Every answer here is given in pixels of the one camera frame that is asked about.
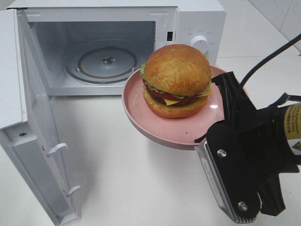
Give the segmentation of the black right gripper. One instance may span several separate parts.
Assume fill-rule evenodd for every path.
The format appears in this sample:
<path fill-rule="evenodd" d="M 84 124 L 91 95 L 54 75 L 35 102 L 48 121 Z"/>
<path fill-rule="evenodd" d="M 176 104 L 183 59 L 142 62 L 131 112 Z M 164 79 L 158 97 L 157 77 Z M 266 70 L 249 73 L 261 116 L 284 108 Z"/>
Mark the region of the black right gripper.
<path fill-rule="evenodd" d="M 301 164 L 301 106 L 268 107 L 256 111 L 243 89 L 237 98 L 240 83 L 233 72 L 221 73 L 211 79 L 221 94 L 224 121 L 231 128 L 238 113 L 249 113 L 231 130 L 238 139 L 247 163 L 253 170 L 261 206 L 259 213 L 277 216 L 285 209 L 279 175 L 298 173 Z M 203 135 L 194 140 L 201 143 Z"/>

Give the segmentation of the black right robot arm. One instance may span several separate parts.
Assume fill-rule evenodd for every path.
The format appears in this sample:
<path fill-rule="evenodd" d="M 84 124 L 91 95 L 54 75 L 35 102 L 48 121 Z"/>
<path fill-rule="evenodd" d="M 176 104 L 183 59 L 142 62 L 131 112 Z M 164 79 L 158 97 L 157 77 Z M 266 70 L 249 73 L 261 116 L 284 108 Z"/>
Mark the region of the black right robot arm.
<path fill-rule="evenodd" d="M 279 175 L 301 164 L 301 98 L 283 94 L 256 109 L 234 73 L 212 79 L 222 97 L 224 119 L 196 147 L 218 206 L 234 222 L 251 223 L 258 213 L 285 209 Z"/>

